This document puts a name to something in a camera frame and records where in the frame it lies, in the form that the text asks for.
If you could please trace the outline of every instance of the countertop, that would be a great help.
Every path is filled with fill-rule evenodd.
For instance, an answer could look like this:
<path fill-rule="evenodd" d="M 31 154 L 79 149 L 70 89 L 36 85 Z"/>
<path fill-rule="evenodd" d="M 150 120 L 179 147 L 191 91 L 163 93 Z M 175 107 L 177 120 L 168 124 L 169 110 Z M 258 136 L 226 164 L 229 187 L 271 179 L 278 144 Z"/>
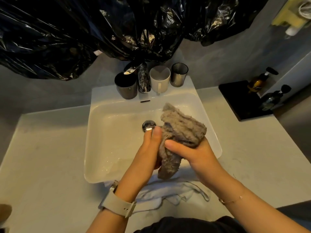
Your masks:
<path fill-rule="evenodd" d="M 311 164 L 274 116 L 239 122 L 218 88 L 197 91 L 223 149 L 219 161 L 275 208 L 311 200 Z M 13 212 L 10 233 L 85 232 L 103 184 L 83 177 L 89 106 L 21 116 L 0 167 L 0 202 Z M 133 232 L 164 216 L 215 220 L 230 215 L 213 193 L 130 217 Z"/>

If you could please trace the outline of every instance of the sink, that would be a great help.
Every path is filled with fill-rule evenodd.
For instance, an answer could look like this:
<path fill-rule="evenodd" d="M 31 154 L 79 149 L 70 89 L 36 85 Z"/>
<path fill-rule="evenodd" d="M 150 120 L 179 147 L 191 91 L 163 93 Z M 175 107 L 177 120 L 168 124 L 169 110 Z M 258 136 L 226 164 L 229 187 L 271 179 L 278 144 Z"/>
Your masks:
<path fill-rule="evenodd" d="M 163 94 L 153 91 L 138 93 L 131 100 L 123 99 L 116 86 L 106 86 L 92 91 L 86 138 L 85 179 L 89 183 L 120 180 L 142 144 L 143 122 L 154 120 L 157 125 L 163 125 L 160 116 L 166 102 L 205 124 L 206 138 L 219 158 L 221 146 L 189 76 L 180 88 L 170 85 Z M 189 172 L 190 165 L 183 159 L 179 171 L 173 177 L 189 175 Z M 153 181 L 157 180 L 156 176 L 157 170 L 153 173 Z"/>

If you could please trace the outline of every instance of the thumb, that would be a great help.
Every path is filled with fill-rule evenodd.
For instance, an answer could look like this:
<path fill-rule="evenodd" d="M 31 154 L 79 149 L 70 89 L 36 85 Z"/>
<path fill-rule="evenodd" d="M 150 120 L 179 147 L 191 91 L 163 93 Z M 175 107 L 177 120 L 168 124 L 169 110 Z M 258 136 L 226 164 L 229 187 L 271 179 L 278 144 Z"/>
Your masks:
<path fill-rule="evenodd" d="M 164 143 L 165 147 L 170 151 L 180 155 L 184 159 L 188 160 L 189 162 L 195 156 L 194 149 L 191 149 L 183 144 L 180 144 L 173 140 L 166 140 Z"/>
<path fill-rule="evenodd" d="M 152 131 L 152 137 L 149 143 L 150 150 L 158 153 L 161 141 L 162 141 L 162 129 L 159 126 L 155 126 Z"/>

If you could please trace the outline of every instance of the soap bottle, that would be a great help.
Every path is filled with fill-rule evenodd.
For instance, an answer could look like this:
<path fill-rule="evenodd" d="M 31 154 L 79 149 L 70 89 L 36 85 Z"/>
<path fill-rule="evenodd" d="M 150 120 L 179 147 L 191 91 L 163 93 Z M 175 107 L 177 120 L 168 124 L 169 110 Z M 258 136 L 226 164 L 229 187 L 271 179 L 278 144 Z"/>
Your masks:
<path fill-rule="evenodd" d="M 274 107 L 276 104 L 278 104 L 281 100 L 281 97 L 285 93 L 289 93 L 291 90 L 291 87 L 288 85 L 283 85 L 281 87 L 280 91 L 275 91 L 273 93 L 267 93 L 261 98 L 261 105 L 259 109 L 266 111 Z"/>
<path fill-rule="evenodd" d="M 257 93 L 262 87 L 266 84 L 266 80 L 269 77 L 269 74 L 278 75 L 279 73 L 271 67 L 266 68 L 264 74 L 260 74 L 258 77 L 253 78 L 247 85 L 249 93 Z"/>

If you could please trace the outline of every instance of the sink drain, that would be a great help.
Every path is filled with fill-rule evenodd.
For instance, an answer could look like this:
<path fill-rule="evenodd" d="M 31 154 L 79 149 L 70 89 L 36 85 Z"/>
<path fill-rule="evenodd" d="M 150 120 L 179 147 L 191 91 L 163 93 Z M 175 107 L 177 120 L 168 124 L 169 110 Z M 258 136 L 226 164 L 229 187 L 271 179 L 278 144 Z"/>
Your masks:
<path fill-rule="evenodd" d="M 155 121 L 153 120 L 146 120 L 143 124 L 142 124 L 142 129 L 144 132 L 149 131 L 152 129 L 152 127 L 156 126 Z"/>

